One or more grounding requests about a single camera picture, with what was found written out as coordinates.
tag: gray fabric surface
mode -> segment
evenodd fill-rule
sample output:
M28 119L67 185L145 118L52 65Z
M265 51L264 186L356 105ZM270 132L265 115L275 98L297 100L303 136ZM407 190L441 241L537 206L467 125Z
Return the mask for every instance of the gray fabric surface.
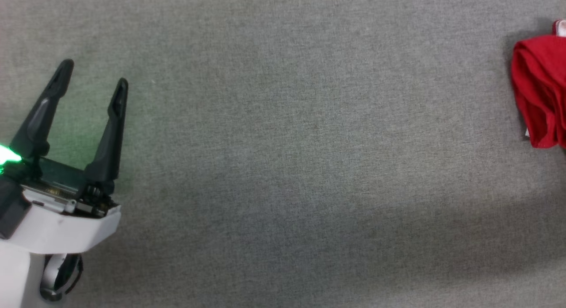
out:
M0 0L0 142L60 60L50 157L130 82L119 231L67 307L563 307L566 158L508 77L566 0Z

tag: glowing green led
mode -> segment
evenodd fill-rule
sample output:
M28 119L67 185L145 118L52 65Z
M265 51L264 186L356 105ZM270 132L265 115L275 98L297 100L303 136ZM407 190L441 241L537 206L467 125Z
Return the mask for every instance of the glowing green led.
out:
M22 157L20 157L20 155L17 155L7 147L0 145L0 169L2 169L2 165L6 163L6 161L19 162L21 160Z

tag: red garment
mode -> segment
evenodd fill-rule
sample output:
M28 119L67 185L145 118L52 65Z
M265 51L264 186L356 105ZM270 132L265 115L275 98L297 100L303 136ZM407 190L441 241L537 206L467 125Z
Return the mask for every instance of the red garment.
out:
M517 42L511 77L533 147L566 147L566 38Z

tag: red cloth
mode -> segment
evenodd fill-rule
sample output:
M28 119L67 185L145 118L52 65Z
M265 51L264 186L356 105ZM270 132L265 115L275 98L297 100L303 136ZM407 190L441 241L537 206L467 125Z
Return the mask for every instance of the red cloth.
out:
M566 38L546 35L517 42L511 77L532 146L566 147Z

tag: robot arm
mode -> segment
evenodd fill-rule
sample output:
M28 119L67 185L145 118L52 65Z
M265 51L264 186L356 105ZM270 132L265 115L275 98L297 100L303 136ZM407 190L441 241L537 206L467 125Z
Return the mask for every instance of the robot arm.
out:
M115 232L128 83L120 79L95 158L84 170L45 158L73 61L64 60L9 147L0 145L0 302L60 307L83 271L81 253Z

